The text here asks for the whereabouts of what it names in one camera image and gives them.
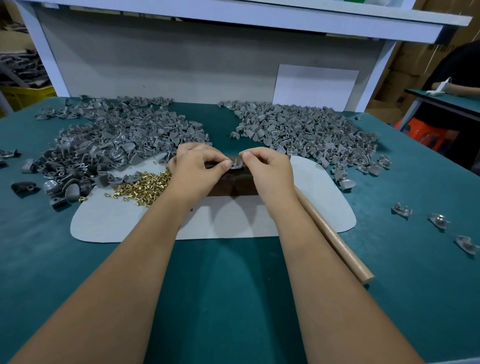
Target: white board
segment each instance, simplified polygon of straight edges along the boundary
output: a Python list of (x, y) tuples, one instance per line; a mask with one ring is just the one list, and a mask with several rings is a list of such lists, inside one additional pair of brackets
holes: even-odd
[(343, 111), (358, 74), (358, 70), (281, 64), (273, 103), (319, 108), (327, 106), (335, 111)]
[[(317, 163), (302, 157), (292, 157), (295, 185), (310, 199), (337, 232), (349, 230), (357, 220), (343, 194), (328, 173)], [(135, 171), (161, 173), (164, 166), (146, 160), (129, 167), (116, 176)], [(94, 243), (121, 242), (143, 216), (147, 207), (137, 206), (134, 200), (123, 201), (105, 197), (111, 187), (95, 187), (83, 202), (70, 225), (72, 236)], [(269, 217), (259, 196), (207, 197), (192, 213), (187, 214), (177, 240), (215, 238), (253, 238), (278, 236), (275, 223)]]

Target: shelf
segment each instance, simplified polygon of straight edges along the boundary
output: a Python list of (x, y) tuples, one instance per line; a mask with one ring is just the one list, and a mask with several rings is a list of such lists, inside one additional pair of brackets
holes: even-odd
[(457, 27), (467, 26), (471, 20), (462, 15), (333, 0), (53, 0), (46, 3), (48, 7), (52, 4), (422, 43), (448, 41)]

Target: teal table surface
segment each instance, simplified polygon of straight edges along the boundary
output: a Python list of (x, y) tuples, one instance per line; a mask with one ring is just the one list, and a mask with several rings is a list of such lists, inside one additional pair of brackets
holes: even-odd
[[(78, 204), (55, 211), (43, 192), (19, 198), (10, 189), (25, 180), (40, 185), (42, 175), (20, 173), (22, 161), (47, 150), (61, 128), (87, 122), (34, 118), (62, 104), (50, 98), (0, 120), (0, 148), (22, 153), (0, 169), (0, 363), (117, 246), (70, 235)], [(229, 139), (239, 120), (228, 109), (169, 109), (202, 122), (225, 153), (258, 146)], [(453, 242), (460, 234), (480, 243), (479, 177), (371, 115), (355, 123), (381, 135), (378, 151), (393, 162), (378, 177), (348, 170), (357, 186), (345, 198), (357, 225), (340, 235), (376, 275), (368, 292), (426, 362), (480, 356), (480, 262)], [(391, 213), (396, 202), (413, 208), (408, 221)], [(430, 213), (451, 221), (446, 232), (427, 220)], [(278, 238), (176, 242), (145, 362), (305, 363)]]
[(439, 103), (457, 110), (461, 110), (476, 116), (480, 116), (480, 97), (462, 97), (450, 94), (442, 94), (439, 96), (430, 96), (426, 91), (422, 90), (406, 90), (409, 94)]

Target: wooden stick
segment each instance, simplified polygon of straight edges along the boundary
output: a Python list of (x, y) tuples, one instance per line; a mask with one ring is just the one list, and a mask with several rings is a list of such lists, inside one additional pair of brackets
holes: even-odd
[(375, 276), (370, 272), (367, 266), (355, 255), (355, 253), (348, 247), (336, 231), (330, 226), (325, 218), (320, 214), (317, 208), (310, 202), (310, 200), (295, 186), (295, 193), (300, 201), (302, 207), (307, 211), (318, 230), (322, 233), (325, 239), (330, 243), (332, 248), (336, 251), (338, 256), (343, 260), (347, 267), (357, 277), (361, 284), (367, 284)]

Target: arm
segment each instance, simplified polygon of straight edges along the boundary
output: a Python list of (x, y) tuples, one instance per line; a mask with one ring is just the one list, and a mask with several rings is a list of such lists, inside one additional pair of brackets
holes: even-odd
[[(210, 160), (225, 162), (206, 170)], [(212, 147), (181, 146), (165, 192), (10, 364), (142, 363), (183, 217), (230, 167)]]
[[(432, 90), (436, 90), (440, 82), (432, 84)], [(455, 96), (478, 97), (480, 96), (480, 87), (468, 87), (456, 84), (448, 84), (445, 92)]]
[(287, 156), (261, 147), (242, 159), (278, 229), (308, 362), (423, 363), (301, 207)]

